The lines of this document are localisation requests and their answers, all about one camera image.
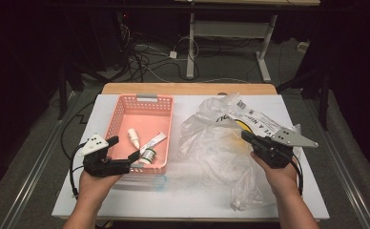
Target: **pink basket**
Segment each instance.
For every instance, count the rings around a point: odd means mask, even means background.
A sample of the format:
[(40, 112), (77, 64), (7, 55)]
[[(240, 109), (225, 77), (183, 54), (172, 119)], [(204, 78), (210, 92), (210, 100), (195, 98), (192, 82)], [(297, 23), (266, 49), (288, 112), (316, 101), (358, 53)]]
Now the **pink basket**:
[(167, 138), (155, 145), (156, 156), (152, 164), (142, 164), (137, 161), (132, 164), (131, 172), (164, 174), (173, 106), (174, 99), (169, 95), (121, 94), (105, 134), (106, 139), (118, 135), (119, 142), (109, 149), (108, 156), (112, 159), (126, 159), (136, 151), (128, 135), (128, 130), (131, 128), (137, 132), (140, 147), (162, 132)]

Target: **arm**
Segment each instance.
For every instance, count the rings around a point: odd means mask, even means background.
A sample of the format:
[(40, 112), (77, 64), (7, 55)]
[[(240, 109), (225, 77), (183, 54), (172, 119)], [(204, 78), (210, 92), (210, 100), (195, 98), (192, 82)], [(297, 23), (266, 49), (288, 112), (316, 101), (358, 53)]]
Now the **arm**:
[(63, 228), (93, 229), (95, 227), (96, 215), (101, 208), (102, 202), (108, 195), (111, 187), (121, 177), (91, 177), (91, 175), (83, 171), (80, 177), (80, 193), (77, 203)]
[(291, 164), (283, 169), (271, 169), (256, 154), (251, 157), (263, 168), (266, 178), (277, 198), (280, 227), (288, 228), (319, 228), (313, 215), (298, 192), (296, 170)]

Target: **clear plastic bag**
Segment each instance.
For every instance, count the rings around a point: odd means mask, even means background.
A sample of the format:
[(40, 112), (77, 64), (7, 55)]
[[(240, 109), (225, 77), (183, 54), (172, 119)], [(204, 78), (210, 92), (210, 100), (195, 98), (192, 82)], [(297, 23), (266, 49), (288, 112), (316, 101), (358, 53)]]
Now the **clear plastic bag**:
[[(238, 106), (240, 102), (238, 94), (203, 101), (198, 111), (180, 126), (178, 154), (191, 156), (198, 163), (206, 185), (229, 185), (230, 206), (235, 211), (276, 202), (262, 168), (250, 157), (252, 146), (241, 138), (242, 128), (233, 119), (243, 115)], [(264, 114), (255, 112), (254, 115), (259, 117), (260, 126), (267, 125), (272, 134), (282, 128)], [(254, 133), (269, 135), (268, 132)]]

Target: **gray floor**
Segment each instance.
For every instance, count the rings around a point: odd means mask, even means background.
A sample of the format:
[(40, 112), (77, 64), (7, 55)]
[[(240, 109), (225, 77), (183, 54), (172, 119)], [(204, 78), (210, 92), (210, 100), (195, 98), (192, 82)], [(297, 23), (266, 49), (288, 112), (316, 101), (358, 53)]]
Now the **gray floor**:
[[(296, 51), (298, 42), (290, 40), (283, 44), (271, 44), (265, 61), (268, 65), (272, 83), (277, 86), (293, 78), (303, 54)], [(247, 47), (222, 50), (214, 57), (203, 57), (216, 53), (215, 47), (207, 50), (200, 45), (196, 64), (200, 76), (195, 82), (216, 83), (263, 83), (254, 57), (260, 42), (251, 41)], [(153, 44), (157, 50), (149, 52), (168, 53), (169, 48)], [(164, 57), (147, 54), (151, 60)], [(185, 58), (180, 53), (178, 58)], [(181, 75), (185, 75), (185, 62), (175, 61)], [(125, 75), (118, 81), (128, 79)], [(83, 76), (85, 89), (82, 93), (71, 93), (69, 110), (65, 119), (58, 121), (58, 95), (51, 100), (51, 106), (31, 127), (31, 133), (20, 152), (13, 160), (9, 170), (0, 183), (0, 227), (3, 228), (61, 228), (64, 220), (51, 216), (57, 194), (68, 171), (69, 162), (62, 153), (60, 132), (67, 122), (81, 108), (93, 101), (100, 93), (102, 85)], [(144, 75), (144, 82), (185, 82), (179, 78), (176, 65), (166, 65)], [(318, 149), (305, 149), (311, 168), (326, 202), (331, 218), (319, 223), (321, 228), (370, 228), (370, 165), (365, 160), (358, 144), (352, 137), (338, 103), (330, 93), (328, 127), (324, 132), (317, 120), (318, 101), (303, 100), (299, 90), (286, 90), (281, 93), (292, 121), (300, 123), (302, 133), (319, 142)], [(79, 143), (85, 130), (85, 121), (92, 106), (72, 119), (63, 134), (67, 152)], [(191, 225), (187, 223), (139, 223), (122, 222), (125, 228), (264, 228), (253, 223), (233, 224), (215, 223)], [(275, 225), (265, 228), (277, 228)]]

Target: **human hand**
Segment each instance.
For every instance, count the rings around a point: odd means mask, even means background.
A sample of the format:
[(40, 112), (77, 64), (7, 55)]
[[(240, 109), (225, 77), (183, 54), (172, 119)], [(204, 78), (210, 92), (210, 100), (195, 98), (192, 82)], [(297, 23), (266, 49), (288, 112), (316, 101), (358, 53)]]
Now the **human hand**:
[(259, 156), (251, 152), (251, 157), (265, 171), (265, 176), (272, 187), (272, 192), (275, 197), (283, 198), (290, 195), (298, 195), (297, 173), (292, 164), (288, 164), (285, 168), (272, 169)]
[(85, 205), (89, 210), (98, 211), (112, 186), (122, 175), (109, 177), (92, 177), (83, 171), (80, 177), (80, 188), (77, 204)]

